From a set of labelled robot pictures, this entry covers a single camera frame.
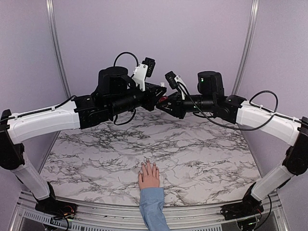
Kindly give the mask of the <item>red nail polish bottle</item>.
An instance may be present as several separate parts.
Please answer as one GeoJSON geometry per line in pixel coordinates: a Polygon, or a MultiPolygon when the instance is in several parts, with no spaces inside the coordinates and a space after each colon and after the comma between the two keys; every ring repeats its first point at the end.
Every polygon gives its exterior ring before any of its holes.
{"type": "MultiPolygon", "coordinates": [[[[161,82],[161,83],[160,83],[160,86],[161,86],[161,87],[166,87],[164,82],[161,82]]],[[[159,102],[163,102],[163,101],[165,101],[167,98],[168,98],[167,95],[164,93],[164,95],[159,99],[159,102]]]]}

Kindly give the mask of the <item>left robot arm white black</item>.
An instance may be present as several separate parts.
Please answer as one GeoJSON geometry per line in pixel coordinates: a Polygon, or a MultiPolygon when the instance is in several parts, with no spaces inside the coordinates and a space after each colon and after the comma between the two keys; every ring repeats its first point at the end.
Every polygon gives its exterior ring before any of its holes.
{"type": "Polygon", "coordinates": [[[138,107],[153,111],[167,89],[147,83],[145,79],[151,74],[147,64],[136,67],[132,77],[125,67],[112,66],[99,72],[98,85],[90,95],[72,96],[61,104],[36,111],[3,111],[0,166],[13,172],[44,209],[57,214],[61,204],[55,199],[52,186],[30,163],[23,142],[57,131],[91,128],[138,107]]]}

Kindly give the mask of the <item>blue shirt sleeve forearm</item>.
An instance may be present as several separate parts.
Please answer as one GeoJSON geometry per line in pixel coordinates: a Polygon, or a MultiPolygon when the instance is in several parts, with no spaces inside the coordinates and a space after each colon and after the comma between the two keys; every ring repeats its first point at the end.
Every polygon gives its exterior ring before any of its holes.
{"type": "Polygon", "coordinates": [[[163,188],[147,188],[141,190],[140,212],[149,231],[169,231],[163,214],[165,204],[163,188]]]}

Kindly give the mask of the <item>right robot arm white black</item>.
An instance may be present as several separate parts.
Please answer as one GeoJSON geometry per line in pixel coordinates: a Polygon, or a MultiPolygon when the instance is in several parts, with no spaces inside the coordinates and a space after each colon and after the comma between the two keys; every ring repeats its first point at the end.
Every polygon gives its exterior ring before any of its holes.
{"type": "Polygon", "coordinates": [[[254,183],[239,203],[238,211],[248,216],[257,205],[272,191],[282,187],[293,176],[305,173],[308,169],[308,119],[289,117],[252,103],[237,95],[224,95],[222,76],[219,72],[203,71],[198,73],[198,95],[190,95],[180,78],[172,71],[165,75],[170,87],[177,92],[157,104],[157,108],[183,119],[188,112],[200,112],[210,122],[213,118],[237,124],[237,130],[261,130],[289,145],[286,157],[280,165],[265,177],[254,183]]]}

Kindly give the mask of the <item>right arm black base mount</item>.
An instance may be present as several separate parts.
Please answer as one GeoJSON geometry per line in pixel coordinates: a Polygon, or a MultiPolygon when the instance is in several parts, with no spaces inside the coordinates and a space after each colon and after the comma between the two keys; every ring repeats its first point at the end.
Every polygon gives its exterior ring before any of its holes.
{"type": "Polygon", "coordinates": [[[221,207],[220,213],[224,216],[225,220],[261,214],[264,211],[261,201],[258,201],[251,195],[252,188],[255,184],[252,184],[248,188],[241,202],[227,204],[221,207]]]}

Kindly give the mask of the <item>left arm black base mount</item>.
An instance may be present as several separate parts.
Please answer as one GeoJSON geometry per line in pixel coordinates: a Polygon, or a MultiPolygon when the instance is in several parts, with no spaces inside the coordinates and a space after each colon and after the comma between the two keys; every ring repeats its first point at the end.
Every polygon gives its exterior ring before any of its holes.
{"type": "Polygon", "coordinates": [[[40,212],[55,215],[57,218],[74,218],[77,205],[61,200],[57,200],[52,185],[47,182],[49,187],[49,196],[45,199],[37,199],[35,209],[40,212]]]}

